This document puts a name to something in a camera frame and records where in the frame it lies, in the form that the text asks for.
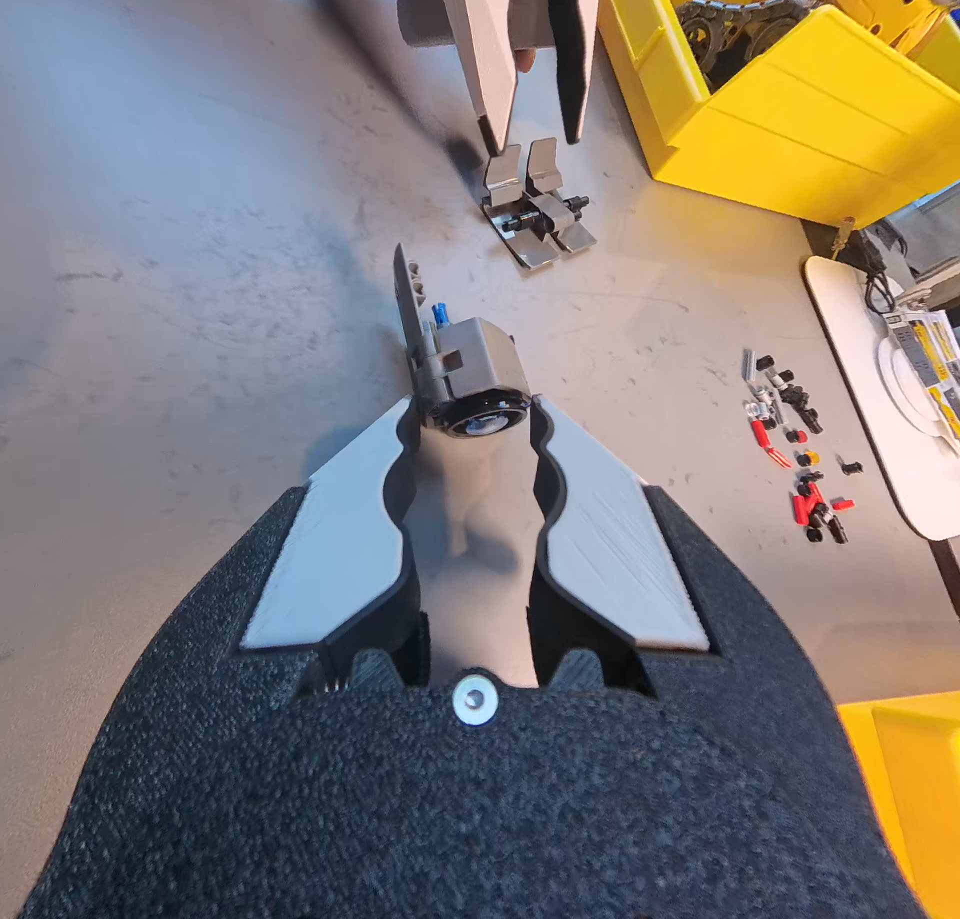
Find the pile of small toy pieces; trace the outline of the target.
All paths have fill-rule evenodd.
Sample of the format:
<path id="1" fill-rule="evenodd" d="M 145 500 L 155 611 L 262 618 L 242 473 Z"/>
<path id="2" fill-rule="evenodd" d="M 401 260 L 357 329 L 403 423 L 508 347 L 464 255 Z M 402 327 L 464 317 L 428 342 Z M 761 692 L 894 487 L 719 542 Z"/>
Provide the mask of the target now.
<path id="1" fill-rule="evenodd" d="M 856 503 L 847 497 L 830 498 L 822 489 L 821 455 L 810 441 L 823 433 L 823 425 L 810 393 L 771 354 L 758 354 L 750 348 L 742 353 L 741 378 L 749 392 L 743 409 L 756 445 L 793 478 L 795 524 L 812 544 L 822 543 L 826 536 L 837 545 L 846 544 L 842 514 L 853 510 Z"/>

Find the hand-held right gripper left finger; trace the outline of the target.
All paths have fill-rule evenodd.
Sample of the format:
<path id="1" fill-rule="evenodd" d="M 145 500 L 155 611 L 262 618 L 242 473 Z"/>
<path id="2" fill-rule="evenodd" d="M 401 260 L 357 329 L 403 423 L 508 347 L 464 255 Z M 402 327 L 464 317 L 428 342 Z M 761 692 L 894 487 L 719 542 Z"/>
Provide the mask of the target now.
<path id="1" fill-rule="evenodd" d="M 403 397 L 308 478 L 240 648 L 306 647 L 330 639 L 402 571 L 402 531 L 388 513 L 390 469 L 404 452 Z"/>

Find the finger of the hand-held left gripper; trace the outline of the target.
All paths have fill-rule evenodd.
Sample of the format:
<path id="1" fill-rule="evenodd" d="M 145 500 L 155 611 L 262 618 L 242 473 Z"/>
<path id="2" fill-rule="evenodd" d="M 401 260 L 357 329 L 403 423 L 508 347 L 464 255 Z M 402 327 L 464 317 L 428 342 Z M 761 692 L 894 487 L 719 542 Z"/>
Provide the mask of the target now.
<path id="1" fill-rule="evenodd" d="M 518 85 L 510 0 L 442 0 L 487 152 L 507 145 Z"/>
<path id="2" fill-rule="evenodd" d="M 592 83 L 599 0 L 547 0 L 556 49 L 558 101 L 569 145 L 580 142 Z"/>

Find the grey desk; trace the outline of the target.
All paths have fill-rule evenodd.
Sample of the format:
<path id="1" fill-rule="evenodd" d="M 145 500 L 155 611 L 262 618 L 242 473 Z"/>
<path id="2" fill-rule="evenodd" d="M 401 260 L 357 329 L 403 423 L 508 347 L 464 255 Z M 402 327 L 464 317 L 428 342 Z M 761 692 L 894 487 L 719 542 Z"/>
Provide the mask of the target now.
<path id="1" fill-rule="evenodd" d="M 887 491 L 801 276 L 799 221 L 653 181 L 601 43 L 559 143 L 596 246 L 538 273 L 447 137 L 451 49 L 397 63 L 426 131 L 310 0 L 2 0 L 2 917 L 171 611 L 402 397 L 402 243 L 511 333 L 534 391 L 661 486 L 838 702 L 958 690 L 958 620 Z M 743 351 L 818 410 L 847 542 L 808 541 L 744 413 Z"/>

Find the yellow toy robot vehicle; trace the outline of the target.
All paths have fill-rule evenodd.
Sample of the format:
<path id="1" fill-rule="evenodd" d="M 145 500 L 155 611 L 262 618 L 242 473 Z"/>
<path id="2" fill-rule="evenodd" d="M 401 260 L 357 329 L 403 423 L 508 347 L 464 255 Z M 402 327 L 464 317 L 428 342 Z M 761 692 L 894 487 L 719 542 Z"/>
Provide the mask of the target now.
<path id="1" fill-rule="evenodd" d="M 919 48 L 959 0 L 689 0 L 678 24 L 708 88 L 715 92 L 818 8 L 832 6 L 894 51 Z"/>

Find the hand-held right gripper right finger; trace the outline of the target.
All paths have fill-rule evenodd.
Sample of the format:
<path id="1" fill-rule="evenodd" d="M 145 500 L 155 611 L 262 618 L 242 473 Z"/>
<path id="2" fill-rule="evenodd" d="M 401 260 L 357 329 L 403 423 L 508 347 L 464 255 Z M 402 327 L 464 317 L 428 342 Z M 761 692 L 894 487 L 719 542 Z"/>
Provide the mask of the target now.
<path id="1" fill-rule="evenodd" d="M 708 651 L 643 480 L 547 397 L 530 421 L 547 588 L 633 649 Z"/>

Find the grey toy plate assembly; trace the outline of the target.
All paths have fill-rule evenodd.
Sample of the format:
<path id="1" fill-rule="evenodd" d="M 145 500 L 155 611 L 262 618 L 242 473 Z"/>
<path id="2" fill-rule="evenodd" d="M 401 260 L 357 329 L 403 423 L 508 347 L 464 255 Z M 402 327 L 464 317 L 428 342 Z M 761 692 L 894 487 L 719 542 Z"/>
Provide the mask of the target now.
<path id="1" fill-rule="evenodd" d="M 518 264 L 534 271 L 587 251 L 596 239 L 582 222 L 590 198 L 560 193 L 556 138 L 531 143 L 524 178 L 521 153 L 520 145 L 509 145 L 488 160 L 481 208 Z"/>

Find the white wooden book stand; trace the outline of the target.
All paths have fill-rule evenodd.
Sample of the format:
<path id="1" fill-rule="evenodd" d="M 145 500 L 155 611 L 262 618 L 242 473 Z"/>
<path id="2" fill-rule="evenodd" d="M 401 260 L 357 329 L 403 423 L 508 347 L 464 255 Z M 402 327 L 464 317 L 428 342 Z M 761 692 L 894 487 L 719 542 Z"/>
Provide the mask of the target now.
<path id="1" fill-rule="evenodd" d="M 959 535 L 959 458 L 931 397 L 863 300 L 865 276 L 812 255 L 801 268 L 870 447 L 907 525 L 930 541 Z"/>

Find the yellow sticker sheet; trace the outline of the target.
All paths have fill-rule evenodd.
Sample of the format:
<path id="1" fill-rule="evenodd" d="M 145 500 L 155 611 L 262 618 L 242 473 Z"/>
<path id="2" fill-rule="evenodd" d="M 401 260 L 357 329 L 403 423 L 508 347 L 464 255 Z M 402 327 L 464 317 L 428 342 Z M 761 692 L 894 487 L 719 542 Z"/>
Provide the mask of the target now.
<path id="1" fill-rule="evenodd" d="M 958 456 L 959 355 L 948 313 L 899 309 L 884 320 L 894 396 Z"/>

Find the grey toy eye module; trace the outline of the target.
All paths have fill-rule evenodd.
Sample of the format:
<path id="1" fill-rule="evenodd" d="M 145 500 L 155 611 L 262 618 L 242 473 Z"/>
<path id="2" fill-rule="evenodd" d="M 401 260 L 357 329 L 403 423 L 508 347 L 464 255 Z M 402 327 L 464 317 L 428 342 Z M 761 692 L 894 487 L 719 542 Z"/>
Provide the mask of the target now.
<path id="1" fill-rule="evenodd" d="M 516 343 L 477 317 L 436 325 L 421 322 L 411 352 L 422 425 L 454 438 L 481 438 L 526 419 L 532 392 Z"/>

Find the yellow plastic bin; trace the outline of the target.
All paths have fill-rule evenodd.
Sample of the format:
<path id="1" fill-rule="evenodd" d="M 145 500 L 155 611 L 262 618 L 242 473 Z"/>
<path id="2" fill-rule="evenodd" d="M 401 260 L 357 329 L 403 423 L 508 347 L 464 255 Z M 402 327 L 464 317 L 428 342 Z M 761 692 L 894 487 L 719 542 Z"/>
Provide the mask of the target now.
<path id="1" fill-rule="evenodd" d="M 712 92 L 675 13 L 685 1 L 599 0 L 599 32 L 655 180 L 858 226 L 958 181 L 952 21 L 909 59 L 820 9 Z"/>
<path id="2" fill-rule="evenodd" d="M 959 916 L 959 692 L 837 709 L 897 864 L 930 917 Z"/>

